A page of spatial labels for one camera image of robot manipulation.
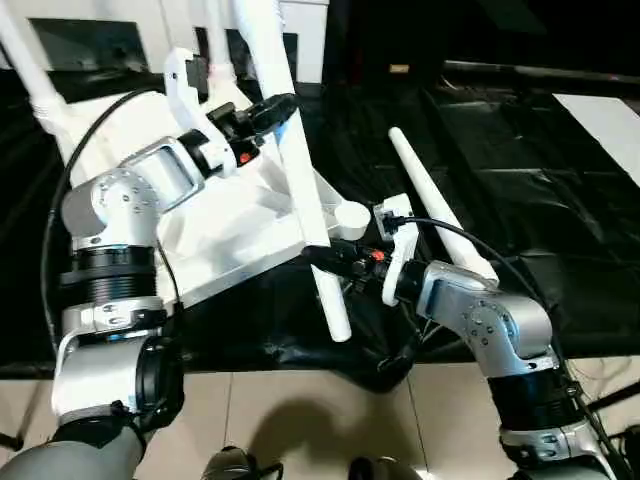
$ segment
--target white tube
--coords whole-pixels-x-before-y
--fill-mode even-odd
[[[282,23],[277,0],[234,0],[240,33],[249,45],[264,98],[294,93],[293,80],[282,41]],[[329,236],[320,197],[314,180],[309,147],[300,112],[296,112],[279,132],[279,148],[293,206],[308,245],[328,246]],[[331,338],[344,342],[351,327],[335,275],[312,267]]]
[[[236,82],[236,74],[229,54],[227,33],[222,23],[220,0],[204,0],[209,42],[209,72],[215,80]]]
[[[424,168],[420,158],[418,158],[418,155],[411,147],[404,133],[402,133],[402,130],[396,127],[392,128],[389,130],[389,138],[398,152],[402,164],[409,174],[409,178],[411,178],[411,182],[418,192],[429,216],[433,219],[462,228],[458,218],[449,207],[440,190],[438,190],[431,175],[429,175]],[[480,256],[473,243],[443,228],[437,228],[437,230],[454,264],[475,272],[489,280],[493,280],[497,284],[498,275],[491,264]]]

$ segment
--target black tarp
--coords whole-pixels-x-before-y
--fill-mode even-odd
[[[38,291],[46,209],[61,162],[32,119],[19,82],[3,73],[0,106],[0,375],[50,372]],[[156,77],[56,75],[68,100],[158,83]],[[525,274],[552,306],[569,356],[638,353],[640,190],[550,95],[460,89],[427,92],[331,87],[302,98],[316,168],[347,198],[368,206],[408,191],[387,139],[401,127],[463,225]],[[370,228],[365,241],[379,244]],[[65,259],[61,239],[57,259]],[[423,259],[446,259],[433,231]],[[498,269],[503,287],[519,286]],[[190,370],[321,368],[374,391],[392,388],[416,360],[469,358],[447,333],[420,345],[409,309],[347,295],[353,338],[331,342],[309,268],[299,259],[187,311]]]

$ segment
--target white plastic rod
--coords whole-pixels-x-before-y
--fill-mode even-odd
[[[210,75],[214,80],[228,80],[235,83],[236,74],[231,63],[220,0],[204,0],[204,8],[207,16]]]
[[[47,74],[36,63],[4,0],[0,0],[0,41],[11,59],[32,104],[48,103],[59,97]]]
[[[411,147],[404,133],[402,133],[402,130],[397,127],[392,128],[389,130],[389,138],[391,138],[391,142],[398,152],[402,164],[409,174],[409,178],[411,178],[411,182],[418,192],[429,216],[433,219],[462,228],[458,218],[449,207],[440,190],[438,190],[431,175],[429,175],[424,168],[420,158],[418,158],[418,155],[413,150],[413,147]],[[443,228],[437,228],[437,230],[454,264],[475,272],[489,280],[493,280],[497,285],[498,275],[491,264],[480,256],[473,243],[449,230]]]
[[[249,45],[262,96],[294,93],[277,0],[234,0],[233,5],[238,28]],[[292,115],[278,134],[282,163],[305,242],[328,246],[327,226],[300,112]],[[344,342],[351,337],[351,327],[340,282],[335,275],[315,267],[312,270],[331,338]]]

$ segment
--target white floor tile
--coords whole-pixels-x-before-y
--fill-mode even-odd
[[[234,374],[227,444],[285,478],[346,480],[359,456],[391,456],[424,469],[407,383],[374,395],[328,372]]]
[[[509,478],[499,419],[475,364],[416,365],[409,381],[429,471],[439,480]]]
[[[593,399],[640,380],[640,357],[588,358],[572,360],[572,371]],[[609,434],[640,424],[640,396],[635,396],[600,412]]]
[[[185,377],[186,400],[178,418],[160,430],[136,471],[138,480],[198,480],[222,449],[231,374]]]
[[[46,442],[56,430],[51,412],[51,382],[15,380],[0,382],[0,431],[24,435],[25,449]],[[16,455],[3,451],[0,460]]]

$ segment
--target black cable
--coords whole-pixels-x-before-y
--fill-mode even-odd
[[[422,223],[426,225],[433,225],[435,227],[443,228],[445,230],[449,230],[450,232],[457,233],[461,237],[466,238],[474,245],[477,245],[482,249],[484,249],[493,258],[495,258],[498,262],[500,262],[500,264],[504,268],[506,268],[522,284],[523,288],[527,291],[529,296],[533,300],[538,302],[545,309],[547,313],[549,313],[548,305],[543,300],[543,298],[540,295],[538,295],[538,293],[536,292],[536,289],[533,288],[533,286],[527,281],[527,279],[524,278],[524,276],[518,270],[516,270],[516,268],[513,265],[511,265],[504,256],[502,256],[500,253],[498,253],[498,251],[496,251],[491,246],[489,246],[488,244],[480,240],[475,235],[467,232],[466,230],[463,230],[462,228],[456,227],[455,225],[451,225],[449,223],[442,222],[440,220],[435,220],[433,218],[392,217],[389,220],[391,220],[392,222],[391,224],[395,226],[404,225],[405,223]],[[571,378],[569,374],[569,369],[567,367],[567,359],[565,358],[564,353],[562,352],[562,347],[560,346],[560,342],[555,333],[555,330],[553,330],[552,332],[551,339],[552,339],[551,344],[554,348],[554,351],[558,358],[558,363],[560,364],[560,368],[563,374],[566,375],[567,378]],[[595,418],[595,415],[591,412],[589,407],[581,398],[580,393],[578,393],[575,396],[575,401],[578,407],[580,408],[580,410],[582,410],[582,413],[585,415],[585,417],[593,427],[596,434],[598,435],[599,441],[602,442],[604,446],[607,448],[607,450],[609,451],[609,460],[612,462],[613,464],[612,466],[616,470],[616,473],[625,472],[628,478],[632,479],[633,472],[625,462],[624,458],[620,455],[618,450],[615,449],[615,447],[613,446],[613,443],[611,442],[611,439],[608,437],[607,433],[602,427],[602,424],[598,422],[598,420]]]
[[[42,238],[42,252],[40,257],[40,296],[42,298],[45,321],[47,323],[49,340],[54,356],[57,355],[58,352],[58,342],[56,339],[54,315],[51,309],[51,304],[49,303],[49,277],[51,274],[51,272],[49,271],[49,264],[51,256],[51,239],[53,237],[53,227],[56,223],[56,220],[58,219],[58,211],[60,210],[62,200],[64,199],[64,195],[68,189],[69,179],[71,178],[71,170],[73,170],[73,167],[76,165],[78,159],[80,158],[80,154],[89,143],[89,140],[91,140],[91,137],[93,137],[93,135],[96,133],[96,130],[100,128],[100,126],[107,120],[107,118],[111,116],[114,111],[116,111],[119,107],[127,103],[132,98],[151,91],[157,91],[157,88],[146,87],[134,90],[133,92],[127,93],[123,97],[116,100],[111,106],[109,106],[109,108],[102,112],[102,114],[91,124],[76,148],[73,150],[73,153],[69,157],[69,161],[64,167],[62,175],[58,179],[55,192],[53,194],[53,197],[51,198],[51,205],[49,207],[49,213],[47,215],[47,223],[45,225],[44,236]]]
[[[173,286],[173,293],[175,295],[175,301],[173,303],[173,319],[174,326],[176,328],[173,329],[173,335],[177,335],[178,330],[182,325],[182,315],[184,313],[184,304],[182,303],[182,299],[180,298],[180,290],[178,289],[178,281],[176,280],[176,275],[173,273],[173,268],[171,268],[171,263],[169,263],[169,259],[167,258],[167,254],[162,248],[162,244],[160,240],[157,242],[158,252],[160,253],[160,257],[162,258],[162,263],[164,263],[165,268],[167,269],[167,273],[169,274],[169,278],[171,279],[171,285]]]
[[[178,282],[176,280],[176,275],[173,273],[173,268],[171,268],[171,264],[169,263],[169,259],[167,258],[167,254],[162,248],[162,244],[160,240],[157,241],[158,252],[160,253],[160,257],[162,258],[162,263],[164,263],[165,268],[167,269],[167,273],[169,274],[169,278],[171,279],[171,285],[173,286],[173,293],[176,297],[176,302],[182,303],[180,301],[180,291],[178,290]]]

